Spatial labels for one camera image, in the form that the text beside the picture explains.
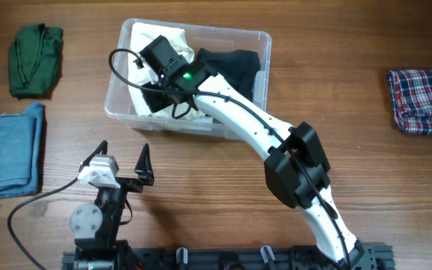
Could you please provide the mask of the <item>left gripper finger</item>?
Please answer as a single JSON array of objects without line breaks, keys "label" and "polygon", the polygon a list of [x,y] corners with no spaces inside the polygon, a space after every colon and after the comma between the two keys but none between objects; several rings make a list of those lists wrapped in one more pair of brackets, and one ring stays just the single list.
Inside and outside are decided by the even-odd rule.
[{"label": "left gripper finger", "polygon": [[84,167],[87,167],[95,155],[106,155],[108,148],[108,142],[103,140],[99,146],[80,164],[79,171],[82,171]]},{"label": "left gripper finger", "polygon": [[154,185],[155,176],[150,160],[150,149],[148,143],[142,147],[142,151],[134,168],[134,172],[138,175],[138,182],[141,185]]}]

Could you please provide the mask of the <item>cream white cloth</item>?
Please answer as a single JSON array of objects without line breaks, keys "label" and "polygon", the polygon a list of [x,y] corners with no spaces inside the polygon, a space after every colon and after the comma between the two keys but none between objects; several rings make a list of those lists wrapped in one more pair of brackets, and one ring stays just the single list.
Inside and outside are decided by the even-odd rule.
[{"label": "cream white cloth", "polygon": [[[132,26],[130,50],[138,53],[144,47],[149,45],[158,36],[164,36],[172,46],[172,48],[180,55],[183,55],[189,62],[194,60],[195,52],[190,48],[186,41],[185,30],[183,28],[172,28],[162,25],[153,25],[142,22],[135,22]],[[157,74],[143,62],[143,67],[137,67],[134,62],[136,57],[128,53],[128,75],[127,80],[138,86],[150,88],[156,86]],[[138,116],[157,117],[162,119],[171,119],[173,106],[163,105],[161,109],[151,109],[149,102],[145,99],[151,92],[144,94],[140,89],[128,86],[133,106]]]}]

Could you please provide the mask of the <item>black cloth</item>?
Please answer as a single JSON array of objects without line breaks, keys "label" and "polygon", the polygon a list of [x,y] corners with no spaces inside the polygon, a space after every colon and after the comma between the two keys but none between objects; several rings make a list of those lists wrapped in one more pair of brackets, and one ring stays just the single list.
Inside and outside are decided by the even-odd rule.
[{"label": "black cloth", "polygon": [[201,48],[196,59],[215,68],[239,94],[249,101],[253,100],[254,80],[260,71],[257,52],[243,49],[232,52],[211,52]]}]

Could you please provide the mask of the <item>clear plastic storage container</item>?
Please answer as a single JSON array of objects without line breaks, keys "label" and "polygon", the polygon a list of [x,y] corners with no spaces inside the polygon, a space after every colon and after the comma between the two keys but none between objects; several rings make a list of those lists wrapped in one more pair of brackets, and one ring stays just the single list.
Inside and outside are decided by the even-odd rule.
[{"label": "clear plastic storage container", "polygon": [[[126,19],[122,24],[118,48],[129,49],[131,47],[131,38],[132,34],[136,31],[134,27],[136,23],[184,29],[187,45],[196,51],[204,48],[213,53],[228,53],[234,50],[251,50],[258,53],[260,71],[254,79],[253,103],[261,110],[266,110],[272,53],[272,37],[268,33],[264,31],[130,18]],[[175,131],[186,134],[223,137],[229,140],[237,140],[239,138],[228,127],[210,116],[188,121],[183,119],[175,120],[170,117],[159,118],[140,115],[131,99],[129,86],[115,75],[110,77],[104,107],[109,117],[118,119],[128,127],[137,130]]]}]

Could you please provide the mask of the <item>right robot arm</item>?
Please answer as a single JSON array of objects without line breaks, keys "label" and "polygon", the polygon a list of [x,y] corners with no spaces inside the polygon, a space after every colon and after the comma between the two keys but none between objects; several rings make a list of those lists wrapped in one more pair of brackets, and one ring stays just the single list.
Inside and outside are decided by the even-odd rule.
[{"label": "right robot arm", "polygon": [[215,67],[199,60],[188,62],[164,36],[155,38],[139,55],[174,101],[189,101],[216,118],[261,157],[268,189],[284,205],[301,211],[330,266],[352,269],[356,265],[363,254],[359,240],[335,205],[329,160],[308,123],[295,127],[269,115],[238,93]]}]

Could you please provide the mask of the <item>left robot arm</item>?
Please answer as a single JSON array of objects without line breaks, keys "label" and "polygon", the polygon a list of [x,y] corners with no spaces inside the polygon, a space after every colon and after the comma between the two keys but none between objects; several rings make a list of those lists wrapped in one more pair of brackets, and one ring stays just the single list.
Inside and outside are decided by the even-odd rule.
[{"label": "left robot arm", "polygon": [[136,178],[117,175],[119,166],[107,154],[108,142],[101,144],[79,167],[76,180],[97,188],[93,203],[77,207],[70,217],[76,250],[62,258],[63,269],[142,269],[141,259],[132,251],[126,240],[118,240],[119,227],[129,224],[122,220],[125,209],[130,210],[127,195],[142,193],[145,186],[155,181],[150,161],[149,145],[142,147],[134,172]]}]

